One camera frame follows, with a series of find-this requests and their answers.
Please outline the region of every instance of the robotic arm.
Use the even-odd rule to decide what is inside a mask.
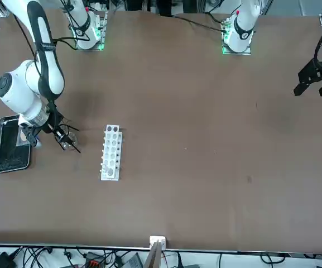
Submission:
[[[258,0],[242,0],[241,5],[230,17],[230,30],[224,40],[228,47],[236,52],[244,52],[251,43],[254,26],[260,15]]]
[[[56,56],[56,45],[48,20],[38,0],[3,0],[4,5],[26,26],[35,44],[35,58],[26,60],[0,78],[0,99],[20,114],[18,124],[32,146],[37,145],[37,134],[43,130],[54,133],[59,143],[73,146],[59,123],[64,118],[54,101],[64,90],[64,76]],[[60,0],[78,46],[93,47],[100,39],[95,34],[96,16],[86,12],[81,0]]]

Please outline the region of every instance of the cable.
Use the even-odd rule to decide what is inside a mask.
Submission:
[[[217,20],[212,14],[210,14],[210,11],[209,12],[204,12],[204,14],[207,14],[208,16],[210,16],[210,18],[216,22],[216,23],[221,23],[221,21]]]
[[[164,258],[164,257],[169,257],[169,256],[172,256],[173,255],[173,253],[172,254],[168,254],[168,255],[165,255],[165,256],[162,256],[162,258]]]
[[[87,257],[87,254],[86,253],[81,253],[80,250],[78,249],[78,247],[76,247],[76,250],[79,252],[80,255],[82,255],[82,257],[84,259],[86,259],[86,257]]]
[[[168,262],[167,262],[167,258],[166,258],[166,255],[165,255],[165,253],[162,251],[162,255],[163,255],[163,257],[165,258],[165,263],[166,263],[166,266],[167,266],[167,268],[168,268]]]
[[[31,50],[31,52],[32,52],[33,57],[35,57],[35,53],[34,53],[34,51],[33,51],[33,49],[32,49],[31,43],[29,43],[29,40],[28,40],[28,38],[27,38],[27,36],[26,36],[26,33],[25,33],[25,31],[23,30],[23,28],[22,28],[22,26],[21,26],[21,24],[20,24],[20,22],[19,22],[19,20],[18,20],[17,16],[16,16],[16,15],[13,15],[13,16],[14,16],[14,18],[15,18],[15,20],[16,20],[16,22],[17,22],[18,26],[19,26],[19,28],[21,29],[23,36],[25,37],[25,39],[26,39],[26,41],[27,41],[27,44],[28,44],[28,46],[29,46],[29,48],[30,48],[30,50]]]
[[[64,41],[64,40],[58,40],[57,42],[62,42],[62,43],[65,43],[67,44],[71,49],[73,50],[77,50],[76,48],[74,48],[71,44],[69,44],[68,42]]]
[[[269,261],[265,261],[265,260],[263,259],[263,256],[264,256],[264,255],[265,255],[266,257],[268,257]],[[281,263],[283,263],[283,262],[285,261],[286,257],[284,256],[284,257],[283,257],[283,259],[282,259],[282,260],[280,260],[280,261],[273,261],[273,260],[271,259],[270,255],[269,255],[268,253],[261,253],[261,254],[260,254],[260,259],[262,260],[262,262],[263,262],[264,264],[271,265],[271,268],[273,268],[273,265],[274,265],[274,264],[281,264]]]
[[[117,251],[111,251],[107,256],[106,256],[106,258],[108,257],[108,256],[110,256],[112,253],[116,253]],[[85,268],[86,267],[86,265],[89,263],[89,262],[91,262],[91,261],[93,261],[93,260],[96,260],[96,259],[98,259],[98,258],[100,258],[100,256],[98,256],[98,257],[95,257],[95,258],[93,258],[93,259],[91,259],[91,260],[89,260],[89,261],[86,261],[85,262],[85,264],[81,267],[81,268]]]
[[[222,30],[222,29],[218,29],[218,28],[213,28],[213,27],[210,27],[210,26],[207,26],[207,25],[204,25],[204,24],[195,22],[195,21],[188,20],[187,18],[182,18],[182,17],[177,17],[177,16],[174,16],[173,18],[179,18],[180,20],[188,21],[188,22],[193,23],[193,24],[195,24],[197,26],[200,26],[200,27],[203,27],[203,28],[207,28],[207,29],[210,29],[210,30],[222,32],[222,33],[225,33],[225,34],[227,33],[226,30]]]
[[[105,265],[109,265],[111,264],[111,261],[112,261],[112,255],[114,254],[114,251],[111,251],[110,255],[111,255],[111,258],[109,261],[107,261],[107,257],[109,256],[106,256],[106,251],[104,250],[104,260],[105,260]]]
[[[23,247],[19,247],[15,251],[13,251],[9,257],[12,258],[13,260],[17,257],[17,255],[22,251]]]
[[[70,23],[71,23],[71,26],[72,26],[72,28],[75,28],[75,26],[74,26],[74,24],[73,24],[73,22],[71,21],[71,20],[73,20],[75,23],[76,23],[76,25],[78,26],[78,28],[80,28],[80,25],[78,24],[78,22],[75,20],[75,18],[73,17],[73,15],[71,15],[71,13],[70,13],[70,11],[69,11],[69,9],[67,8],[67,6],[66,6],[66,4],[65,4],[65,2],[64,2],[64,0],[60,0],[60,2],[61,2],[61,4],[63,5],[63,7],[64,7],[64,10],[68,13],[68,15],[69,15],[69,17],[70,17]],[[85,41],[90,41],[91,39],[90,39],[90,37],[88,36],[88,34],[86,33],[86,32],[83,32],[83,34],[85,34],[86,35],[86,37],[88,38],[88,40],[85,40]]]
[[[28,250],[29,248],[30,248],[30,247],[26,247],[25,253],[23,254],[23,268],[25,268],[26,264],[29,262],[29,260],[31,259],[31,257],[33,257],[33,255],[31,254],[31,255],[29,256],[29,258],[27,259],[27,261],[25,261],[25,259],[26,259],[26,253],[27,253],[27,250]]]
[[[209,13],[210,12],[212,12],[213,10],[215,10],[216,8],[218,8],[218,7],[220,7],[222,4],[223,4],[223,2],[224,2],[225,0],[221,0],[220,2],[219,2],[219,4],[216,4],[210,11],[208,11]]]
[[[222,256],[223,256],[223,254],[220,253],[220,255],[219,255],[219,265],[218,265],[218,268],[220,268],[220,262],[222,260]]]
[[[85,1],[85,6],[88,7],[91,11],[97,11],[95,8],[93,8],[91,5],[90,5],[90,1],[89,0],[86,0]]]
[[[231,14],[231,15],[232,15],[232,14],[234,14],[234,12],[235,12],[239,7],[241,7],[241,4],[240,4],[240,5],[238,5],[238,7],[237,7],[236,9],[234,9],[234,10],[232,11],[232,13],[230,13],[230,14]]]
[[[37,262],[37,265],[38,265],[38,267],[39,268],[43,268],[43,266],[41,265],[41,263],[39,262],[39,260],[38,260],[38,257],[42,254],[42,252],[43,251],[45,251],[46,250],[46,248],[42,248],[38,253],[36,253],[36,251],[34,251],[34,249],[33,248],[28,248],[28,251],[29,251],[29,253],[31,254],[31,256],[33,256],[34,257],[34,259],[33,259],[33,261],[32,261],[32,263],[31,263],[31,266],[30,266],[30,268],[33,268],[33,266],[34,266],[34,263],[35,262]]]
[[[178,268],[184,268],[183,263],[182,263],[182,258],[181,255],[179,254],[179,251],[177,251],[177,256],[178,256]]]
[[[317,254],[313,254],[313,257],[308,256],[307,254],[304,254],[306,259],[315,259],[317,257]]]
[[[131,252],[131,250],[129,250],[129,251],[127,251],[127,252],[125,252],[124,254],[122,254],[121,256],[120,256],[120,258],[122,258],[123,256],[125,256],[126,254],[129,254]]]
[[[71,267],[76,268],[75,265],[70,261],[70,259],[71,259],[71,253],[69,251],[66,251],[66,249],[64,249],[64,256],[68,259]]]

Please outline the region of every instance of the table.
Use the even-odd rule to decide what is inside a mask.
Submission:
[[[56,103],[81,154],[41,135],[30,168],[0,174],[0,242],[147,246],[158,234],[171,248],[322,253],[320,84],[292,94],[321,33],[315,17],[261,17],[252,56],[223,56],[217,32],[116,12],[104,51],[59,44]],[[0,20],[0,75],[30,58],[13,18]],[[106,124],[123,128],[119,182],[99,179]]]

